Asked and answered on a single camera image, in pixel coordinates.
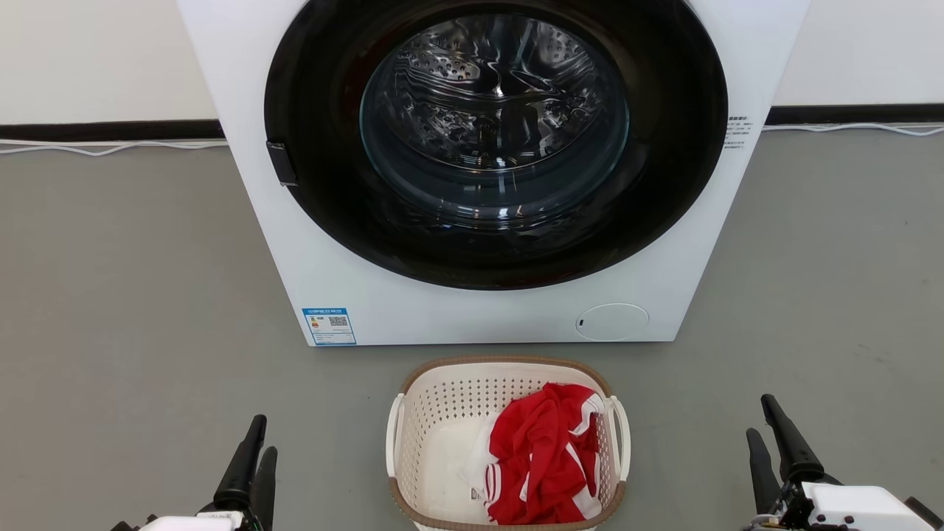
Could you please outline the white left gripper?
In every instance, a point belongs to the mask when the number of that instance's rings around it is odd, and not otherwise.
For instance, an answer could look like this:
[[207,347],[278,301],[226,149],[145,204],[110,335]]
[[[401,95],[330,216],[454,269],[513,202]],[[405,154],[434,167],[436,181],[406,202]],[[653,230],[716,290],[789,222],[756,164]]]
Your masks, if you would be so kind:
[[279,451],[264,447],[267,417],[256,414],[215,491],[215,510],[195,516],[161,516],[138,530],[273,530]]

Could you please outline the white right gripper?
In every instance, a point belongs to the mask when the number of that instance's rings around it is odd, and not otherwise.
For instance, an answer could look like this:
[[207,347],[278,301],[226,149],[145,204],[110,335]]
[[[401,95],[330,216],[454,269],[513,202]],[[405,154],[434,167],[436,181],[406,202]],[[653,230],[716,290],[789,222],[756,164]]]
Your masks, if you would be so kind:
[[757,514],[746,530],[921,530],[917,502],[901,501],[878,486],[835,486],[823,480],[824,467],[796,424],[773,395],[763,395],[766,424],[774,434],[783,482],[802,482],[783,491],[768,448],[756,429],[746,430]]

